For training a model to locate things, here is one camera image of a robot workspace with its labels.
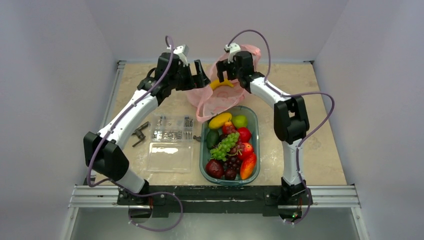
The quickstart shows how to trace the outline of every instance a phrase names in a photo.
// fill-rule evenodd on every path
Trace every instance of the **yellow banana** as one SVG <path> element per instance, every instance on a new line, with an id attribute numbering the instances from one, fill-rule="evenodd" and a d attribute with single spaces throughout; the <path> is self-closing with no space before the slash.
<path id="1" fill-rule="evenodd" d="M 234 87 L 234 85 L 230 81 L 228 81 L 228 79 L 226 79 L 226 78 L 224 78 L 223 82 L 220 82 L 220 80 L 217 79 L 217 80 L 210 83 L 210 88 L 212 90 L 215 90 L 219 86 L 230 86 L 232 88 Z"/>

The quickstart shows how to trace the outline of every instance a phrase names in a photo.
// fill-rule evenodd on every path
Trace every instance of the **avocado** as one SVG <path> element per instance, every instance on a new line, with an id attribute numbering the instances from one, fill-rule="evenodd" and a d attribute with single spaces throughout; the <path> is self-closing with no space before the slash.
<path id="1" fill-rule="evenodd" d="M 217 130 L 209 130 L 206 135 L 207 149 L 213 149 L 220 142 L 220 133 Z"/>

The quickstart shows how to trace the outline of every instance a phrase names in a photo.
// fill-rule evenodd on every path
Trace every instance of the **white backdrop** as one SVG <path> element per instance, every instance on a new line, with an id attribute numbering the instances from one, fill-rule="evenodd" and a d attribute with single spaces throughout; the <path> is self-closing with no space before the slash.
<path id="1" fill-rule="evenodd" d="M 255 29 L 277 62 L 314 60 L 348 0 L 86 0 L 116 58 L 156 62 L 164 37 L 187 44 L 191 59 L 213 61 L 238 32 Z M 261 48 L 254 33 L 237 40 Z"/>
<path id="2" fill-rule="evenodd" d="M 83 0 L 2 0 L 0 235 L 56 240 L 116 62 Z"/>
<path id="3" fill-rule="evenodd" d="M 314 63 L 371 239 L 424 239 L 423 12 L 423 1 L 350 0 Z"/>

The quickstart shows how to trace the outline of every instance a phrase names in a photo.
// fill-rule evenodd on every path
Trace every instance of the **plastic container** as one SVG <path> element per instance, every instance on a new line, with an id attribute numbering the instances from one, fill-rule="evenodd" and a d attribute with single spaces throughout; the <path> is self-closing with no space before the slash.
<path id="1" fill-rule="evenodd" d="M 220 184 L 224 186 L 241 186 L 241 185 L 249 184 L 256 179 L 261 169 L 261 161 L 260 161 L 260 153 L 259 153 L 258 117 L 250 108 L 245 106 L 232 107 L 229 110 L 225 111 L 225 113 L 231 113 L 233 116 L 245 115 L 247 117 L 247 128 L 250 130 L 252 134 L 252 137 L 249 143 L 252 144 L 254 148 L 254 153 L 257 156 L 256 166 L 253 169 L 252 175 L 245 180 L 242 180 L 239 174 L 237 174 L 237 177 L 235 178 L 235 180 L 225 180 L 224 177 L 222 177 L 222 179 L 217 179 L 217 178 L 209 176 L 205 171 L 206 164 L 208 164 L 211 158 L 209 149 L 206 147 L 206 135 L 208 134 L 208 131 L 209 131 L 209 127 L 208 127 L 209 121 L 206 121 L 203 123 L 201 127 L 200 164 L 199 164 L 200 172 L 204 176 L 204 178 L 206 178 L 209 182 L 214 184 Z"/>
<path id="2" fill-rule="evenodd" d="M 194 117 L 155 114 L 151 125 L 147 171 L 190 172 L 193 161 Z"/>

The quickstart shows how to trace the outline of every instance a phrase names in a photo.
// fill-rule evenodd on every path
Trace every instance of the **green grapes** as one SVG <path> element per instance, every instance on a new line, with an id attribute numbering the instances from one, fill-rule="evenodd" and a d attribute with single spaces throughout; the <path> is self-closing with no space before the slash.
<path id="1" fill-rule="evenodd" d="M 238 132 L 229 134 L 218 144 L 217 147 L 209 151 L 211 154 L 210 158 L 225 162 L 227 160 L 226 156 L 231 151 L 231 148 L 236 146 L 236 142 L 239 139 L 239 136 L 240 134 Z"/>

